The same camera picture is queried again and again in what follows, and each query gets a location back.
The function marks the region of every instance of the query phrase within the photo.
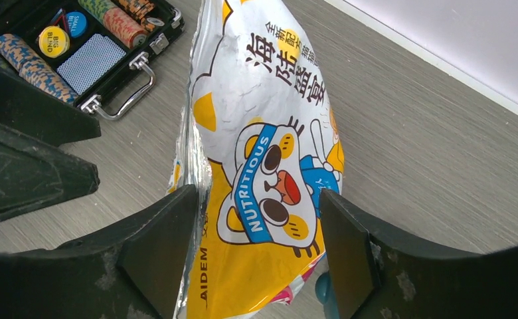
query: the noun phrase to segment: gray wood surface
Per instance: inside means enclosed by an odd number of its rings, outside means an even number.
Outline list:
[[[101,138],[63,146],[98,165],[100,190],[0,223],[0,251],[54,248],[164,196],[200,4],[171,2],[187,32],[153,63],[157,88],[122,121],[103,121]],[[321,60],[347,159],[346,198],[452,247],[517,244],[518,117],[321,0],[285,2]],[[323,318],[314,281],[290,307],[257,318]]]

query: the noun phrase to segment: yellow button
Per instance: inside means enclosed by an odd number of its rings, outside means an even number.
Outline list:
[[[57,58],[69,49],[69,36],[62,28],[49,26],[40,34],[39,46],[44,55]]]

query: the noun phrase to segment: white edge trim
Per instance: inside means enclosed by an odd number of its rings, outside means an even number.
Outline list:
[[[507,97],[496,92],[494,89],[488,87],[484,83],[476,80],[475,78],[464,73],[463,71],[456,68],[452,64],[446,62],[445,60],[441,59],[440,57],[438,57],[438,56],[434,55],[433,53],[429,52],[428,50],[424,49],[420,45],[414,43],[410,39],[402,36],[400,33],[392,30],[390,27],[386,26],[385,24],[381,23],[380,21],[376,20],[375,18],[371,17],[370,15],[359,10],[352,4],[346,2],[346,0],[324,0],[324,1],[327,2],[328,4],[334,6],[338,10],[344,12],[348,16],[358,20],[359,22],[361,22],[362,24],[371,28],[372,30],[385,36],[387,39],[391,40],[392,42],[400,45],[402,48],[410,51],[411,53],[415,54],[416,56],[419,56],[425,62],[435,66],[436,68],[445,72],[449,76],[452,76],[453,78],[459,80],[463,84],[474,89],[476,92],[484,95],[486,98],[489,98],[490,100],[494,101],[495,103],[498,103],[502,107],[508,109],[508,111],[518,115],[518,104],[516,102],[508,99]]]

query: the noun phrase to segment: blue poker chip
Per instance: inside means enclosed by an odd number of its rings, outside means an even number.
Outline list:
[[[66,15],[66,20],[69,25],[69,33],[72,38],[81,37],[87,30],[87,18],[81,12],[69,12]]]

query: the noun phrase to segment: snack bag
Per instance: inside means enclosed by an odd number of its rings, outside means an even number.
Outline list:
[[[292,301],[325,254],[319,195],[341,192],[345,160],[312,45],[281,0],[203,1],[175,161],[170,191],[192,181],[207,201],[177,317]]]

